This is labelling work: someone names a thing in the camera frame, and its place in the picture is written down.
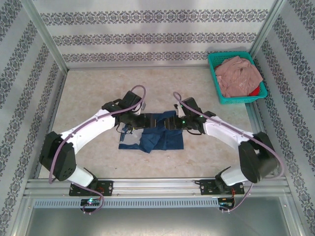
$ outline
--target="beige floor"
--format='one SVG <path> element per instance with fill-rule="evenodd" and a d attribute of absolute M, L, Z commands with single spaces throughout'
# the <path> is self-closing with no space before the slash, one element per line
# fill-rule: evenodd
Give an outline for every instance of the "beige floor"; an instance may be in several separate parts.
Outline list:
<path fill-rule="evenodd" d="M 220 105 L 207 68 L 133 69 L 70 71 L 66 79 L 53 130 L 67 131 L 94 115 L 109 101 L 122 98 L 134 85 L 147 89 L 145 112 L 173 110 L 172 93 L 194 97 L 203 111 L 251 130 L 244 104 Z M 135 91 L 142 95 L 141 89 Z M 84 146 L 76 155 L 77 164 L 97 177 L 213 177 L 222 169 L 239 162 L 238 153 L 216 138 L 183 132 L 184 150 L 118 150 L 119 136 L 106 131 Z M 48 177 L 41 170 L 41 178 Z"/>

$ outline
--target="pink cloth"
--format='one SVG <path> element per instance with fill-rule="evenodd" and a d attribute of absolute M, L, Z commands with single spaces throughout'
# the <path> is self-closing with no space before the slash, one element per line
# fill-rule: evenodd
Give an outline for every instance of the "pink cloth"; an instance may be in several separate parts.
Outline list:
<path fill-rule="evenodd" d="M 216 76 L 224 97 L 248 96 L 262 81 L 257 68 L 239 56 L 224 60 Z"/>

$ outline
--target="green basket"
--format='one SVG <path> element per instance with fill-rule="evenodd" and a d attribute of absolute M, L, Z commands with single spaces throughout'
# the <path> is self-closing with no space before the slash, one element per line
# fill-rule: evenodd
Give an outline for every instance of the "green basket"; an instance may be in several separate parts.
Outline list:
<path fill-rule="evenodd" d="M 208 55 L 208 61 L 210 64 L 210 71 L 213 77 L 213 81 L 216 86 L 217 94 L 221 104 L 232 104 L 232 103 L 249 103 L 254 102 L 259 98 L 264 98 L 267 96 L 267 90 L 265 85 L 260 82 L 259 84 L 259 94 L 257 96 L 248 96 L 248 97 L 223 97 L 218 80 L 215 73 L 215 67 L 222 64 L 225 59 L 233 58 L 239 56 L 240 58 L 245 58 L 249 60 L 253 65 L 254 61 L 252 57 L 247 52 L 223 52 L 223 53 L 211 53 Z"/>

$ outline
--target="black mounting bracket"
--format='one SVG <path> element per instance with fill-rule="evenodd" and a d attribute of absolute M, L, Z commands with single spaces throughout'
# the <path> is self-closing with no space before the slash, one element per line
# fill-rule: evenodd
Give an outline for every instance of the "black mounting bracket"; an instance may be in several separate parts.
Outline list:
<path fill-rule="evenodd" d="M 230 195 L 232 194 L 232 189 L 234 189 L 235 195 L 245 193 L 243 183 L 236 183 L 235 185 L 230 186 L 230 191 L 224 193 L 222 193 L 217 187 L 215 179 L 196 180 L 195 184 L 200 186 L 201 195 Z"/>
<path fill-rule="evenodd" d="M 113 193 L 113 181 L 98 180 L 95 191 L 100 192 L 103 196 L 111 196 Z M 70 185 L 69 196 L 71 197 L 88 197 L 98 196 L 98 194 L 84 190 L 74 184 Z"/>

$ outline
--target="dark blue fabric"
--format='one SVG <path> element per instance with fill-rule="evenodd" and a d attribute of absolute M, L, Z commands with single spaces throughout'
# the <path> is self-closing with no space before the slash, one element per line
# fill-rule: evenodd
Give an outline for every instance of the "dark blue fabric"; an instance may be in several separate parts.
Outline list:
<path fill-rule="evenodd" d="M 119 144 L 119 149 L 139 149 L 150 153 L 152 150 L 180 150 L 184 149 L 182 130 L 168 130 L 165 128 L 164 121 L 168 117 L 176 114 L 175 111 L 164 112 L 162 114 L 153 114 L 157 120 L 155 128 L 143 129 L 140 138 L 140 144 Z"/>

